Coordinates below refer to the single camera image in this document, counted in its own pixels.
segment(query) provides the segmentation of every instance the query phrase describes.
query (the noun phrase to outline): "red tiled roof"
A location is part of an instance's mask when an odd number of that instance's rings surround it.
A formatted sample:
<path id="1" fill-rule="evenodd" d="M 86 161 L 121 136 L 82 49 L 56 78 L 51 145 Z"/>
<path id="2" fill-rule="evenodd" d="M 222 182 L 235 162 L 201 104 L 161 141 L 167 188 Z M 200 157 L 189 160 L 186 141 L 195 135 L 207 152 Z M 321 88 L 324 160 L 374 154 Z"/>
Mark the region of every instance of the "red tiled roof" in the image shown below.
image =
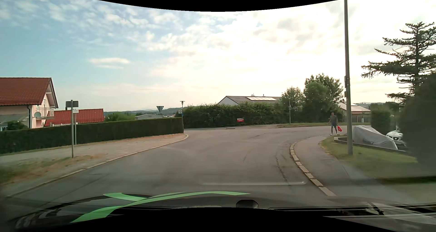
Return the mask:
<path id="1" fill-rule="evenodd" d="M 51 78 L 0 78 L 0 106 L 40 105 Z"/>
<path id="2" fill-rule="evenodd" d="M 71 124 L 71 110 L 55 110 L 54 113 L 54 119 L 46 120 L 44 126 L 50 126 L 50 123 L 53 123 L 53 125 Z M 77 117 L 79 124 L 103 122 L 105 120 L 103 109 L 79 109 L 79 113 L 75 117 Z"/>

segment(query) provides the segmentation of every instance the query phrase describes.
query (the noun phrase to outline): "balcony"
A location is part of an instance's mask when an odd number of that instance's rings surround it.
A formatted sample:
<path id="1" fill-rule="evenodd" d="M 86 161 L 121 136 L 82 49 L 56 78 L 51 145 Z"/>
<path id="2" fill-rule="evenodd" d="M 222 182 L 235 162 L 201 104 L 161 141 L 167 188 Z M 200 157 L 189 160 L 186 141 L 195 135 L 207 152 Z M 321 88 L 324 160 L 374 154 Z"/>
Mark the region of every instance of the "balcony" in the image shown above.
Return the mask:
<path id="1" fill-rule="evenodd" d="M 36 119 L 54 119 L 55 109 L 50 107 L 36 108 L 35 118 Z"/>

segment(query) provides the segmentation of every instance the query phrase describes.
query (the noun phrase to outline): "white car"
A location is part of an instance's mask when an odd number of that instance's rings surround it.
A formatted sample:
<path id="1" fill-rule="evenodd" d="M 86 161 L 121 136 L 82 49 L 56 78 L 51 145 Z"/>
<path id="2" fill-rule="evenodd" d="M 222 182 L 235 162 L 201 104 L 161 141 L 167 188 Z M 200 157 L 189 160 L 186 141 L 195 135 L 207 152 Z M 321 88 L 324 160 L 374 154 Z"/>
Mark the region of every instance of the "white car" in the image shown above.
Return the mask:
<path id="1" fill-rule="evenodd" d="M 396 145 L 406 146 L 406 143 L 403 141 L 403 134 L 399 130 L 390 131 L 386 136 L 392 138 Z"/>

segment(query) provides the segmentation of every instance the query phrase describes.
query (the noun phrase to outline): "asphalt road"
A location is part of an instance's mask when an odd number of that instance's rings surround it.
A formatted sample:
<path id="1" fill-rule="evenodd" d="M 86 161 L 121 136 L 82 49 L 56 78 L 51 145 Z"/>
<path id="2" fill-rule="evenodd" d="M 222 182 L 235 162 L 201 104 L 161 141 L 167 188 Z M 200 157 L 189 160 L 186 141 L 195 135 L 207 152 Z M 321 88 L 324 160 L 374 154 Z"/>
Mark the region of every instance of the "asphalt road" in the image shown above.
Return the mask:
<path id="1" fill-rule="evenodd" d="M 10 215 L 105 193 L 262 191 L 325 196 L 297 168 L 292 143 L 330 134 L 329 126 L 186 130 L 188 139 L 123 157 L 30 190 L 10 201 Z"/>

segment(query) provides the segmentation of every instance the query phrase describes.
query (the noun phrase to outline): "house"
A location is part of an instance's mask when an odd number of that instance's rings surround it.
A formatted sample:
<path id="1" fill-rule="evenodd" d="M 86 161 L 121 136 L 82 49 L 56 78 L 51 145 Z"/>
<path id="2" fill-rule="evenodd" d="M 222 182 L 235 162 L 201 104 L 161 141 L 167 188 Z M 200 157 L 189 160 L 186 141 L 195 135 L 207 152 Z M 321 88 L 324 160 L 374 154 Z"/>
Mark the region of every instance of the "house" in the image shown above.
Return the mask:
<path id="1" fill-rule="evenodd" d="M 343 122 L 345 122 L 347 115 L 347 103 L 345 101 L 340 101 L 337 104 L 342 110 Z M 362 106 L 356 105 L 354 103 L 352 105 L 352 122 L 371 122 L 371 111 Z"/>
<path id="2" fill-rule="evenodd" d="M 46 120 L 44 126 L 62 126 L 71 124 L 71 110 L 56 110 L 54 119 Z M 79 124 L 104 122 L 103 109 L 79 109 L 74 114 L 75 121 Z"/>
<path id="3" fill-rule="evenodd" d="M 218 104 L 238 105 L 248 103 L 279 103 L 282 97 L 266 97 L 266 96 L 225 96 Z"/>
<path id="4" fill-rule="evenodd" d="M 165 116 L 155 115 L 155 114 L 144 114 L 140 116 L 135 116 L 135 119 L 149 119 L 149 118 L 165 118 Z"/>
<path id="5" fill-rule="evenodd" d="M 0 131 L 9 121 L 42 127 L 58 108 L 51 78 L 0 78 Z"/>

